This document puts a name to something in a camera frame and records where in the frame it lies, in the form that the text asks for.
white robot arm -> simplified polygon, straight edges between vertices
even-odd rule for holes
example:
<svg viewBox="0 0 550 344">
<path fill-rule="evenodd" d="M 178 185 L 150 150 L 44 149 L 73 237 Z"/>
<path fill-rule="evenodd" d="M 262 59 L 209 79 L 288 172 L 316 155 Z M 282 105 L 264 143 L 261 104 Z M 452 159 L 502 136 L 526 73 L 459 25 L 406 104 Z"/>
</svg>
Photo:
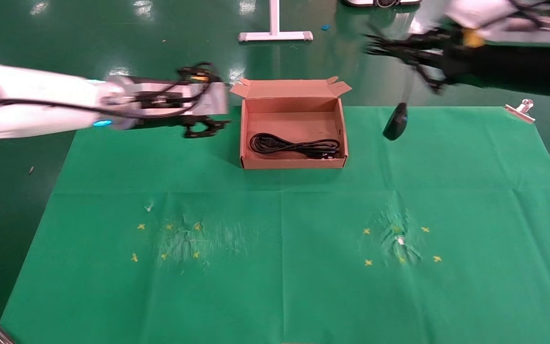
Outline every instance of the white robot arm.
<svg viewBox="0 0 550 344">
<path fill-rule="evenodd" d="M 110 76 L 107 81 L 0 65 L 0 139 L 111 126 L 185 126 L 185 137 L 211 136 L 227 121 L 225 84 L 203 63 L 163 81 Z M 202 132 L 191 130 L 201 122 Z"/>
<path fill-rule="evenodd" d="M 437 94 L 467 84 L 550 96 L 550 0 L 452 0 L 444 19 L 403 41 L 373 29 L 367 53 L 400 58 Z"/>
</svg>

table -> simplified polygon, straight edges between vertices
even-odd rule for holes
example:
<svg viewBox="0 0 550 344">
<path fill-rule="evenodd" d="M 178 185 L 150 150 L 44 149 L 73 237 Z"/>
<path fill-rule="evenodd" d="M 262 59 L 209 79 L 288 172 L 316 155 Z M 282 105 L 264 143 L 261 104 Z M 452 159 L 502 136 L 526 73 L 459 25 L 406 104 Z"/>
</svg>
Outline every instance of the table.
<svg viewBox="0 0 550 344">
<path fill-rule="evenodd" d="M 1 325 L 20 344 L 550 343 L 550 158 L 499 107 L 345 107 L 342 170 L 79 131 Z"/>
</svg>

green floor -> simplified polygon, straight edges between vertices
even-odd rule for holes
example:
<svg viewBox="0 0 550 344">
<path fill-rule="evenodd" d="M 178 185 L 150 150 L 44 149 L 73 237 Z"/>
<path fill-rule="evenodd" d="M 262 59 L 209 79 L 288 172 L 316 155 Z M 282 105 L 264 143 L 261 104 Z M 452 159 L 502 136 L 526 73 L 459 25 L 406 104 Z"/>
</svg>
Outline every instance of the green floor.
<svg viewBox="0 0 550 344">
<path fill-rule="evenodd" d="M 268 29 L 267 3 L 0 0 L 0 63 L 88 78 L 111 72 L 168 78 L 182 65 L 212 61 L 231 82 L 242 76 L 338 75 L 354 88 L 343 96 L 345 105 L 391 106 L 400 100 L 406 69 L 395 59 L 360 52 L 366 22 L 400 34 L 411 26 L 430 26 L 447 1 L 424 0 L 416 13 L 393 17 L 391 11 L 352 9 L 336 0 L 281 0 L 282 29 L 312 30 L 314 41 L 238 44 L 239 32 Z M 324 24 L 332 27 L 322 31 Z M 465 86 L 439 97 L 416 81 L 411 105 L 518 105 L 526 97 Z M 529 97 L 550 152 L 550 98 Z M 63 133 L 0 141 L 0 314 L 73 137 Z M 29 176 L 31 166 L 35 170 Z"/>
</svg>

